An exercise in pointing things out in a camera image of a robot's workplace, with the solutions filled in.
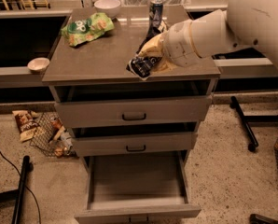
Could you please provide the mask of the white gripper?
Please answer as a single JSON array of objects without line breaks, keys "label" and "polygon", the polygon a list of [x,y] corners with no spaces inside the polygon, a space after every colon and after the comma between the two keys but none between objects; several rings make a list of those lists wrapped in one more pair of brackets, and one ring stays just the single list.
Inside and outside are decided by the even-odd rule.
[{"label": "white gripper", "polygon": [[152,74],[170,72],[176,66],[189,67],[202,59],[192,36],[193,20],[174,24],[165,34],[159,34],[147,41],[140,49],[139,57],[161,57],[152,69]]}]

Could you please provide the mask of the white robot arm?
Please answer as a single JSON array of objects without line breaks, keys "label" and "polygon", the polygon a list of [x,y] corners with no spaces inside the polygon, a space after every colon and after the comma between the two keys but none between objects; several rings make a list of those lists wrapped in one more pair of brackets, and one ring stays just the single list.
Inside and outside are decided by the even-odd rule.
[{"label": "white robot arm", "polygon": [[278,0],[229,0],[197,20],[186,20],[146,42],[139,55],[188,67],[199,60],[251,47],[278,71]]}]

